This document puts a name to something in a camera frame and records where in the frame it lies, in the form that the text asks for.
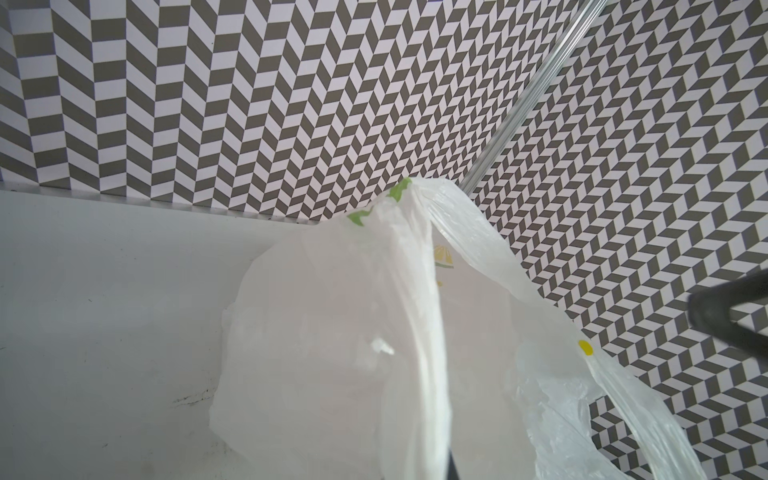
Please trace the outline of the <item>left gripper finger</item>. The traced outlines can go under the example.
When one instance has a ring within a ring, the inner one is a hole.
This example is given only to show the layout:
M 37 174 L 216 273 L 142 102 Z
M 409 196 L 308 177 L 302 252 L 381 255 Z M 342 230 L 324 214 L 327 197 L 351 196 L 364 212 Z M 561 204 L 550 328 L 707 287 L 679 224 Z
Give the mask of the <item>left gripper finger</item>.
M 687 303 L 690 325 L 757 359 L 767 358 L 767 337 L 730 318 L 731 309 L 767 298 L 767 271 L 695 292 Z

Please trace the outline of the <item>white plastic bag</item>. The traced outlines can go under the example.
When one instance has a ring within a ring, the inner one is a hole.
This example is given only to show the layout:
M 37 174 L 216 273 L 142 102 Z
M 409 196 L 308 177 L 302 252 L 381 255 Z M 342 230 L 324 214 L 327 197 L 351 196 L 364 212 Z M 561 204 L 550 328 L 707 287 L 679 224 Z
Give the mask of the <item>white plastic bag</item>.
M 661 396 L 445 179 L 277 242 L 222 321 L 210 427 L 265 479 L 619 479 L 592 440 L 601 398 L 655 478 L 705 475 Z

